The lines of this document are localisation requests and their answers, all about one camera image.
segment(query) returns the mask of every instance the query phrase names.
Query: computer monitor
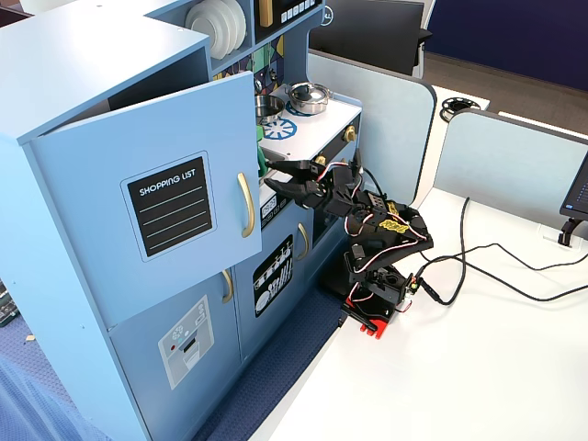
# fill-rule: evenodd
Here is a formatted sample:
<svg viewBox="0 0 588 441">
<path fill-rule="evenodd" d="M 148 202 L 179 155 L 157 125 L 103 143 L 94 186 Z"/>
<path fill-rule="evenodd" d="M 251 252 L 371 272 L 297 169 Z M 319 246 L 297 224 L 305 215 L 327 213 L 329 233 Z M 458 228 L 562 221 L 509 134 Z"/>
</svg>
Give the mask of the computer monitor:
<svg viewBox="0 0 588 441">
<path fill-rule="evenodd" d="M 14 9 L 0 6 L 0 28 L 12 25 L 13 23 L 17 23 L 18 21 L 29 17 L 32 17 L 32 15 L 27 14 L 26 12 L 20 12 Z"/>
<path fill-rule="evenodd" d="M 413 74 L 423 3 L 327 0 L 310 47 L 401 74 Z"/>
<path fill-rule="evenodd" d="M 579 221 L 588 221 L 588 154 L 563 201 L 560 214 Z"/>
</svg>

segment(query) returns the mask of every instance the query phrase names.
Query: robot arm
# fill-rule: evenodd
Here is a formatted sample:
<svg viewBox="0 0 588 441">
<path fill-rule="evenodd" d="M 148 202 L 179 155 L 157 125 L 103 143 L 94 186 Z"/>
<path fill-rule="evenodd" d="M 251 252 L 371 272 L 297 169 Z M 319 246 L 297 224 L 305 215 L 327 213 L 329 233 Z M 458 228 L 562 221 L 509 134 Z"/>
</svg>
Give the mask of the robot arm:
<svg viewBox="0 0 588 441">
<path fill-rule="evenodd" d="M 396 307 L 413 294 L 412 275 L 403 277 L 392 266 L 404 257 L 433 247 L 416 209 L 360 190 L 358 163 L 276 161 L 270 168 L 292 175 L 289 183 L 267 179 L 278 194 L 307 209 L 321 209 L 345 219 L 349 251 L 344 255 L 348 292 L 343 309 L 379 338 Z"/>
</svg>

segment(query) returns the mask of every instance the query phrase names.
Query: open cabinet door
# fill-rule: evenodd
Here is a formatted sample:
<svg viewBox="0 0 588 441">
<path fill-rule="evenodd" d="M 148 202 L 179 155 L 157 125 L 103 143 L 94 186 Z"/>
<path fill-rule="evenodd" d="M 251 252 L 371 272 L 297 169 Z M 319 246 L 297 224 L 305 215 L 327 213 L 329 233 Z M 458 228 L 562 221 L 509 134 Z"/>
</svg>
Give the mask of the open cabinet door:
<svg viewBox="0 0 588 441">
<path fill-rule="evenodd" d="M 107 326 L 261 250 L 250 73 L 64 126 L 31 149 Z"/>
</svg>

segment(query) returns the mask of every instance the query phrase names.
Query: white desk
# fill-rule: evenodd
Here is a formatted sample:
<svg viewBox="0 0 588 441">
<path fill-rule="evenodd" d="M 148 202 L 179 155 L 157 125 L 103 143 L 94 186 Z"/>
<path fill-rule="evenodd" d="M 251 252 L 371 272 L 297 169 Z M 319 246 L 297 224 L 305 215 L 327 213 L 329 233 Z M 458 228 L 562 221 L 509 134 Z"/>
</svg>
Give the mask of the white desk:
<svg viewBox="0 0 588 441">
<path fill-rule="evenodd" d="M 535 121 L 534 119 L 519 117 L 518 115 L 513 115 L 512 113 L 506 113 L 506 112 L 498 112 L 498 115 L 500 115 L 501 117 L 516 119 L 518 121 L 528 122 L 529 124 L 535 124 L 536 126 L 544 127 L 546 129 L 557 130 L 562 133 L 566 133 L 568 135 L 577 136 L 578 138 L 584 138 L 585 140 L 588 140 L 588 135 L 578 133 L 577 131 L 571 131 L 571 130 L 562 129 L 561 127 L 552 126 L 550 124 L 546 124 L 545 122 L 539 122 L 539 121 Z"/>
<path fill-rule="evenodd" d="M 435 107 L 435 116 L 433 118 L 433 125 L 431 126 L 431 133 L 429 134 L 429 142 L 426 145 L 426 154 L 424 156 L 423 171 L 421 172 L 421 181 L 419 182 L 419 189 L 414 200 L 413 206 L 418 208 L 424 201 L 427 193 L 433 188 L 435 182 L 435 173 L 443 150 L 443 142 L 447 133 L 447 123 L 439 116 L 441 105 L 443 101 L 449 98 L 461 96 L 463 98 L 471 99 L 478 103 L 482 110 L 486 110 L 490 105 L 490 101 L 478 96 L 472 96 L 456 92 L 455 90 L 444 89 L 443 87 L 433 86 L 437 94 L 437 105 Z"/>
<path fill-rule="evenodd" d="M 441 105 L 443 101 L 451 97 L 463 96 L 478 103 L 482 109 L 486 109 L 490 105 L 489 100 L 477 96 L 462 94 L 460 92 L 445 89 L 443 87 L 433 86 L 433 88 L 435 89 L 437 95 L 437 104 L 435 108 L 435 117 L 433 119 L 431 133 L 429 135 L 429 142 L 427 143 L 427 151 L 424 158 L 423 171 L 421 174 L 421 184 L 419 186 L 416 200 L 413 203 L 415 207 L 419 207 L 419 205 L 423 202 L 424 198 L 433 187 L 433 183 L 435 181 L 436 168 L 439 163 L 441 150 L 443 148 L 443 142 L 445 140 L 445 135 L 447 132 L 447 123 L 444 122 L 439 116 L 439 112 L 441 110 Z M 320 362 L 322 355 L 326 353 L 326 350 L 332 341 L 334 341 L 334 337 L 332 337 L 327 342 L 325 348 L 321 351 L 321 353 L 319 353 L 319 355 L 315 357 L 315 359 L 306 369 L 304 374 L 294 384 L 294 386 L 292 386 L 292 388 L 288 391 L 288 394 L 282 399 L 282 401 L 279 403 L 276 409 L 271 414 L 269 414 L 266 420 L 257 429 L 255 434 L 250 438 L 250 441 L 266 441 L 274 433 L 279 422 L 288 411 L 290 404 L 293 403 L 300 390 L 302 390 L 305 382 L 310 377 L 314 368 Z"/>
<path fill-rule="evenodd" d="M 459 250 L 463 199 L 433 189 L 420 208 L 435 248 Z M 500 242 L 536 266 L 572 261 L 531 221 L 470 203 L 466 247 Z M 498 250 L 469 254 L 522 290 L 547 297 L 587 282 L 588 262 L 533 273 Z M 404 274 L 424 262 L 402 260 Z M 436 264 L 424 278 L 447 299 L 460 264 Z M 588 292 L 554 303 L 526 300 L 469 269 L 446 308 L 423 291 L 378 341 L 348 319 L 272 436 L 273 441 L 389 439 L 495 441 L 588 439 Z"/>
</svg>

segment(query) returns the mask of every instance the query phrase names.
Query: white plate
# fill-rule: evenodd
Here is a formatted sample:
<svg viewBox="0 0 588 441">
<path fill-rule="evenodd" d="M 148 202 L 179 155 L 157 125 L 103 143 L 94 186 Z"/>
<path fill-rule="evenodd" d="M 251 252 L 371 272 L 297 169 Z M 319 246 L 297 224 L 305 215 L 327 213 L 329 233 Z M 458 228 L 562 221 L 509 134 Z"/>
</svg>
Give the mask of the white plate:
<svg viewBox="0 0 588 441">
<path fill-rule="evenodd" d="M 194 15 L 199 11 L 198 5 L 192 6 L 186 15 L 186 28 L 192 29 L 192 23 L 194 22 Z"/>
<path fill-rule="evenodd" d="M 217 41 L 217 33 L 214 30 L 214 26 L 207 18 L 204 17 L 196 17 L 192 20 L 192 25 L 190 27 L 192 30 L 196 32 L 200 32 L 201 34 L 206 34 L 210 37 L 210 47 L 214 46 L 214 43 Z"/>
<path fill-rule="evenodd" d="M 229 27 L 229 49 L 227 50 L 227 53 L 233 51 L 235 49 L 235 43 L 237 42 L 237 17 L 225 3 L 222 3 L 221 0 L 205 0 L 205 2 L 212 7 L 216 7 L 227 22 L 227 26 Z"/>
<path fill-rule="evenodd" d="M 257 300 L 257 304 L 255 305 L 255 310 L 259 313 L 265 307 L 266 304 L 269 302 L 269 291 L 265 291 Z"/>
<path fill-rule="evenodd" d="M 216 60 L 221 60 L 229 51 L 229 25 L 227 24 L 226 18 L 208 0 L 192 7 L 190 12 L 188 12 L 186 22 L 194 22 L 199 17 L 207 19 L 213 26 L 215 39 L 213 42 L 210 36 L 210 56 Z"/>
<path fill-rule="evenodd" d="M 235 43 L 235 49 L 239 49 L 245 40 L 245 33 L 247 32 L 245 14 L 237 0 L 222 0 L 222 2 L 231 9 L 232 14 L 237 21 L 237 42 Z"/>
</svg>

